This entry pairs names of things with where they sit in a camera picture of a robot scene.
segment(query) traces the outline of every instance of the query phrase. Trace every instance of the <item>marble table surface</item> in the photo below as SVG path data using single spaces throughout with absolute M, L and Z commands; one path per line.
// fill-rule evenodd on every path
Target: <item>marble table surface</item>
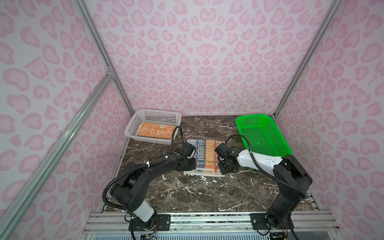
M 184 139 L 223 140 L 238 133 L 238 116 L 183 116 L 181 128 Z M 180 146 L 180 135 L 175 147 Z M 243 146 L 239 137 L 229 141 L 229 146 Z M 134 161 L 144 163 L 154 160 L 169 150 L 169 145 L 130 140 L 121 164 Z M 240 167 L 236 174 L 225 177 L 201 177 L 172 171 L 154 179 L 148 188 L 146 199 L 157 212 L 214 212 L 214 211 L 266 211 L 278 194 L 275 181 L 257 170 Z M 296 211 L 313 210 L 304 201 Z M 106 211 L 115 211 L 107 207 Z

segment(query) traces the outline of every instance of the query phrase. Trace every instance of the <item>wire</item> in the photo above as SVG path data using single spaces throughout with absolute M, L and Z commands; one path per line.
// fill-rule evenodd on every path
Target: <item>wire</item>
M 160 161 L 152 161 L 150 163 L 151 166 L 156 166 L 158 164 L 161 164 L 163 163 L 164 161 L 166 161 L 167 158 L 164 158 Z M 119 180 L 120 178 L 124 177 L 125 175 L 129 175 L 131 173 L 134 173 L 135 171 L 139 170 L 139 169 L 143 169 L 143 168 L 147 168 L 148 165 L 146 164 L 143 164 L 143 165 L 139 165 L 139 166 L 136 166 L 136 167 L 133 167 L 125 172 L 123 172 L 122 174 L 118 175 L 117 177 L 115 177 L 115 179 L 113 179 L 110 183 L 107 184 L 107 186 L 105 187 L 104 191 L 103 191 L 103 194 L 101 195 L 101 198 L 103 200 L 103 202 L 107 205 L 107 206 L 110 206 L 110 207 L 113 207 L 113 208 L 116 208 L 116 209 L 121 209 L 121 210 L 126 210 L 123 206 L 121 205 L 118 205 L 118 204 L 114 204 L 112 202 L 110 202 L 108 199 L 107 199 L 107 192 L 108 190 L 112 187 L 112 185 L 117 182 L 117 180 Z
M 159 226 L 160 226 L 160 223 L 156 222 L 155 238 L 157 238 L 156 234 L 157 234 L 157 230 L 159 229 Z
M 271 230 L 271 227 L 269 227 L 268 232 L 266 232 L 266 233 L 264 233 L 264 234 L 261 234 L 261 233 L 259 232 L 259 230 L 256 229 L 257 233 L 260 234 L 261 236 L 266 236 L 266 235 L 269 233 L 270 230 Z
M 283 223 L 283 225 L 285 227 L 285 232 L 284 232 L 284 227 L 283 227 L 283 237 L 284 237 L 284 239 L 287 239 L 288 238 L 288 228 L 285 225 L 285 223 Z
M 136 240 L 136 237 L 135 237 L 135 235 L 133 234 L 133 228 L 131 228 L 131 236 L 132 236 L 132 240 Z
M 297 187 L 295 187 L 295 186 L 293 186 L 293 185 L 291 185 L 291 184 L 289 184 L 289 183 L 287 183 L 287 182 L 285 182 L 285 181 L 283 181 L 283 180 L 278 179 L 277 177 L 275 177 L 275 176 L 273 176 L 273 175 L 267 173 L 262 167 L 260 167 L 259 163 L 257 163 L 257 161 L 256 161 L 256 159 L 255 159 L 255 156 L 252 154 L 251 143 L 249 142 L 249 140 L 248 140 L 245 136 L 243 136 L 243 135 L 241 135 L 241 134 L 233 134 L 233 135 L 229 136 L 229 137 L 226 139 L 226 141 L 224 142 L 224 144 L 227 144 L 228 140 L 230 140 L 231 138 L 233 138 L 233 137 L 235 137 L 235 136 L 240 136 L 240 137 L 242 137 L 242 138 L 247 142 L 248 147 L 249 147 L 249 153 L 250 153 L 250 155 L 251 155 L 252 161 L 253 161 L 253 163 L 256 165 L 256 167 L 260 170 L 260 172 L 262 172 L 262 173 L 263 173 L 264 175 L 266 175 L 267 177 L 269 177 L 269 178 L 275 180 L 276 182 L 282 183 L 282 184 L 284 184 L 284 185 L 286 185 L 286 186 L 292 188 L 292 189 L 295 190 L 296 192 L 300 193 L 300 194 L 303 196 L 302 199 L 307 199 L 307 198 L 308 198 L 307 193 L 304 192 L 303 190 L 298 189 Z
M 148 234 L 148 236 L 151 236 L 151 235 L 153 235 L 153 234 L 156 234 L 157 229 L 159 228 L 159 225 L 160 225 L 160 223 L 159 223 L 158 221 L 156 221 L 156 222 L 155 222 L 155 230 L 153 231 L 153 233 Z
M 293 230 L 294 226 L 293 226 L 293 223 L 292 223 L 291 214 L 292 214 L 292 212 L 289 211 L 288 212 L 288 216 L 287 216 L 287 218 L 288 218 L 288 226 L 291 229 L 291 233 L 295 237 L 295 239 L 296 240 L 300 240 L 299 237 L 296 235 L 295 231 Z
M 184 137 L 183 137 L 183 130 L 181 129 L 180 126 L 176 126 L 175 129 L 173 129 L 173 133 L 172 133 L 172 137 L 171 137 L 171 140 L 170 140 L 170 150 L 172 151 L 173 149 L 173 143 L 175 142 L 174 138 L 175 138 L 175 133 L 176 133 L 176 130 L 180 128 L 180 135 L 181 135 L 181 143 L 184 144 Z
M 127 214 L 128 214 L 128 213 L 129 213 L 129 212 L 127 212 L 126 215 L 124 216 L 124 220 L 125 220 L 126 222 L 131 222 L 131 220 L 129 220 L 129 221 L 127 220 Z
M 156 229 L 156 234 L 157 234 L 157 235 L 155 235 L 156 238 L 157 238 L 157 236 L 158 236 L 158 234 L 159 234 L 159 233 L 157 232 L 157 231 L 159 230 L 159 227 L 160 227 L 160 222 L 157 222 L 157 229 Z

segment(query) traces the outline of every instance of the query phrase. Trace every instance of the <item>metal bracket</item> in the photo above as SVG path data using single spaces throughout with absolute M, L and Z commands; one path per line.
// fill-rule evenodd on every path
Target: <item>metal bracket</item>
M 169 226 L 170 226 L 169 214 L 158 214 L 156 216 L 156 220 L 159 222 L 158 231 L 169 231 Z M 140 231 L 140 232 L 147 231 L 138 217 L 131 219 L 128 230 L 131 231 L 132 228 L 134 231 Z
M 270 229 L 269 226 L 267 225 L 267 221 L 265 219 L 265 214 L 250 214 L 249 216 L 251 217 L 251 224 L 252 224 L 253 230 L 268 230 L 268 229 Z M 284 224 L 287 227 L 287 229 L 290 229 L 287 217 L 284 218 Z

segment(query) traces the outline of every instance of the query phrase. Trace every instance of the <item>orange cloth with bunny print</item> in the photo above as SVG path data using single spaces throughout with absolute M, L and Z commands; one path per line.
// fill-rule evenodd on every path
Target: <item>orange cloth with bunny print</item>
M 141 137 L 171 138 L 175 126 L 143 122 L 137 133 Z

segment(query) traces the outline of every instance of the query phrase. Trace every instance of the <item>metal extrusion bar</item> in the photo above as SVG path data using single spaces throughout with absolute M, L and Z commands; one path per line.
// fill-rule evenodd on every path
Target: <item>metal extrusion bar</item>
M 133 114 L 135 112 L 133 111 L 132 106 L 129 103 L 129 99 L 128 99 L 127 94 L 125 93 L 125 91 L 121 85 L 121 82 L 119 81 L 119 78 L 115 74 L 116 71 L 115 71 L 113 64 L 112 64 L 112 62 L 108 56 L 108 53 L 107 53 L 105 46 L 101 40 L 101 37 L 99 36 L 99 33 L 96 29 L 96 26 L 93 23 L 93 20 L 92 20 L 92 17 L 91 17 L 89 10 L 88 10 L 87 5 L 85 4 L 84 0 L 74 0 L 74 3 L 77 7 L 79 14 L 83 18 L 85 25 L 88 28 L 88 31 L 91 34 L 91 37 L 92 37 L 93 41 L 95 42 L 96 47 L 99 50 L 105 65 L 109 68 L 109 70 L 112 71 L 112 75 L 114 76 L 113 81 L 115 82 L 117 88 L 119 89 L 120 96 L 124 100 L 124 103 L 127 106 L 131 116 L 133 116 Z
M 256 232 L 252 229 L 250 213 L 265 212 L 167 213 L 171 215 L 170 230 L 162 233 Z M 129 226 L 124 220 L 125 214 L 91 214 L 83 234 L 124 233 Z M 293 212 L 292 221 L 296 232 L 340 231 L 330 211 Z
M 129 137 L 126 137 L 124 139 L 124 141 L 122 143 L 122 148 L 121 148 L 121 151 L 120 151 L 120 154 L 119 154 L 119 158 L 116 161 L 115 167 L 113 168 L 113 171 L 111 173 L 111 176 L 109 177 L 108 182 L 111 182 L 115 177 L 117 177 L 117 175 L 119 173 L 119 170 L 120 170 L 120 167 L 121 167 L 121 163 L 122 163 L 124 155 L 125 155 L 125 152 L 128 149 L 129 140 L 130 140 Z M 98 212 L 102 213 L 103 210 L 104 210 L 104 207 L 105 207 L 105 203 L 103 201 L 101 201 L 101 203 L 99 204 L 99 207 L 98 207 Z
M 315 36 L 313 37 L 313 40 L 305 53 L 303 60 L 300 62 L 299 67 L 297 68 L 295 74 L 292 77 L 292 80 L 287 87 L 287 90 L 285 91 L 279 105 L 276 108 L 276 111 L 274 113 L 275 116 L 278 116 L 287 102 L 290 94 L 292 93 L 293 89 L 295 88 L 297 82 L 299 81 L 302 72 L 304 71 L 305 67 L 308 65 L 311 57 L 314 55 L 316 48 L 320 44 L 323 36 L 327 32 L 329 26 L 331 26 L 333 19 L 336 17 L 336 14 L 339 9 L 341 9 L 341 6 L 343 5 L 344 0 L 333 0 L 331 3 L 331 6 L 329 7 L 327 13 L 325 14 L 325 17 L 323 21 L 320 24 L 320 27 L 318 28 Z
M 107 73 L 99 85 L 80 108 L 77 115 L 71 121 L 63 135 L 53 146 L 49 154 L 44 158 L 38 169 L 29 179 L 23 190 L 19 193 L 14 202 L 10 205 L 5 215 L 0 221 L 0 240 L 7 240 L 18 225 L 24 213 L 45 184 L 48 177 L 56 167 L 57 163 L 70 146 L 72 140 L 81 129 L 83 123 L 92 112 L 94 106 L 103 95 L 105 89 L 109 86 L 112 75 Z

